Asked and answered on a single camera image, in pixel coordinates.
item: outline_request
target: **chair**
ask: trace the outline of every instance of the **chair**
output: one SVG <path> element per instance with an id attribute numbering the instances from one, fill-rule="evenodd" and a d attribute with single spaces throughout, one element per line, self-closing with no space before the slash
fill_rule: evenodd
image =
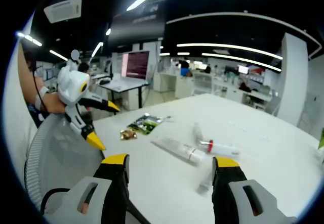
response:
<path id="1" fill-rule="evenodd" d="M 212 94 L 214 92 L 213 76 L 211 74 L 195 72 L 193 74 L 193 95 Z"/>

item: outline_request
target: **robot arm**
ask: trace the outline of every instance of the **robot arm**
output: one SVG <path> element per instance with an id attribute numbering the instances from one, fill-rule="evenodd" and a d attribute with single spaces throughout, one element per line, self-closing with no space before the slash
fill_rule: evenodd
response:
<path id="1" fill-rule="evenodd" d="M 102 100 L 99 95 L 88 91 L 90 76 L 86 73 L 72 70 L 70 65 L 63 67 L 58 75 L 58 95 L 66 104 L 65 116 L 72 130 L 81 135 L 91 146 L 105 150 L 93 126 L 87 125 L 81 119 L 78 103 L 94 108 L 118 112 L 119 108 L 112 102 Z"/>

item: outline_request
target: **person's arm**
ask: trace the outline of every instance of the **person's arm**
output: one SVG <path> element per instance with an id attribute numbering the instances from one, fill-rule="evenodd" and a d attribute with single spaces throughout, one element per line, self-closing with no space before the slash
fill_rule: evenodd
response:
<path id="1" fill-rule="evenodd" d="M 33 76 L 28 69 L 21 44 L 18 45 L 18 76 L 24 99 L 28 103 L 35 105 L 37 90 Z M 41 90 L 42 86 L 44 86 L 43 80 L 41 78 L 35 78 L 35 80 L 38 90 Z M 60 101 L 57 94 L 45 94 L 43 102 L 49 113 L 65 112 L 65 105 Z"/>

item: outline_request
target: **computer monitor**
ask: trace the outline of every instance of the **computer monitor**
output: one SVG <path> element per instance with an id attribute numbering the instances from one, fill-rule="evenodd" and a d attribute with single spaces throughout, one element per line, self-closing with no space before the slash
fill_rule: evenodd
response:
<path id="1" fill-rule="evenodd" d="M 146 79 L 149 51 L 123 54 L 121 76 Z"/>
<path id="2" fill-rule="evenodd" d="M 248 72 L 249 72 L 249 68 L 248 67 L 246 67 L 246 66 L 238 66 L 238 72 L 239 73 L 243 73 L 243 74 L 248 74 Z"/>

